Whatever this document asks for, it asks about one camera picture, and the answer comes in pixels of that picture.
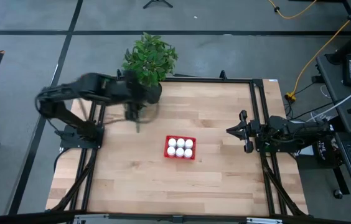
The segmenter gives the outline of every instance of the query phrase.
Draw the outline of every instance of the gray floor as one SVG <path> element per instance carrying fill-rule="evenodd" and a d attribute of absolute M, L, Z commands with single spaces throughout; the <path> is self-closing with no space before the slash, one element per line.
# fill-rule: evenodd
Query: gray floor
<path fill-rule="evenodd" d="M 346 17 L 343 6 L 332 3 L 318 3 L 302 17 L 285 21 L 265 0 L 169 2 L 174 5 L 173 9 L 154 3 L 142 10 L 145 1 L 140 0 L 84 0 L 76 30 L 336 30 Z M 275 2 L 285 15 L 307 6 L 306 2 Z M 76 1 L 70 0 L 0 1 L 0 29 L 67 30 L 75 5 Z M 85 72 L 114 75 L 125 50 L 138 38 L 135 35 L 73 36 L 59 83 L 70 82 Z M 50 84 L 64 39 L 61 35 L 0 36 L 0 50 L 6 51 L 0 66 L 0 215 L 6 212 L 37 121 L 33 97 Z M 176 73 L 217 77 L 225 70 L 229 77 L 275 78 L 285 94 L 292 90 L 298 73 L 329 37 L 165 35 L 163 39 L 179 53 Z M 338 37 L 325 52 L 333 52 L 347 40 L 347 37 Z M 310 77 L 316 73 L 311 65 L 299 89 L 310 84 Z M 320 86 L 314 85 L 298 94 L 294 114 L 329 102 Z M 44 210 L 59 142 L 52 128 L 46 126 L 21 213 Z M 336 182 L 331 170 L 301 170 L 300 174 L 311 215 L 351 221 L 351 195 L 343 200 L 332 197 Z"/>

